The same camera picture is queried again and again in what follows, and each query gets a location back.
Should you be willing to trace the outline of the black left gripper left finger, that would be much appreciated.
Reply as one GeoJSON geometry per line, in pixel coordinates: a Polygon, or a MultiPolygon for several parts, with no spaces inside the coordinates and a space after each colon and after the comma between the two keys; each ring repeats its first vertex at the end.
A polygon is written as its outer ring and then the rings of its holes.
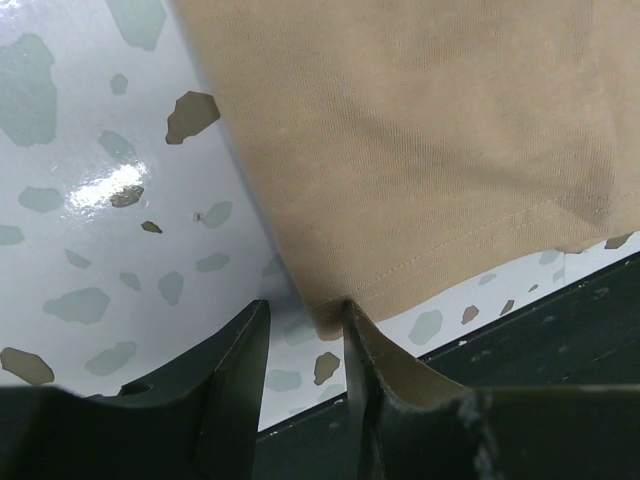
{"type": "Polygon", "coordinates": [[[2,388],[2,478],[251,478],[270,323],[255,300],[115,396],[2,388]]]}

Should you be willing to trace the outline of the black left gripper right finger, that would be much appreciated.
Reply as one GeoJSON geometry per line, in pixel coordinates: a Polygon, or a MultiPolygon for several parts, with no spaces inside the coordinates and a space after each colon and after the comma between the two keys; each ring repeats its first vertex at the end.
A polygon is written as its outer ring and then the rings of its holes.
{"type": "Polygon", "coordinates": [[[635,479],[635,385],[469,388],[343,306],[359,479],[635,479]]]}

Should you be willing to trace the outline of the beige t-shirt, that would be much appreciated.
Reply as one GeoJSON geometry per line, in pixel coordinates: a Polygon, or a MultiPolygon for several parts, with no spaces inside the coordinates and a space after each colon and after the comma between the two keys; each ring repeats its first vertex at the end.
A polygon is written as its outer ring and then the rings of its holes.
{"type": "Polygon", "coordinates": [[[635,1],[179,1],[320,337],[639,228],[635,1]]]}

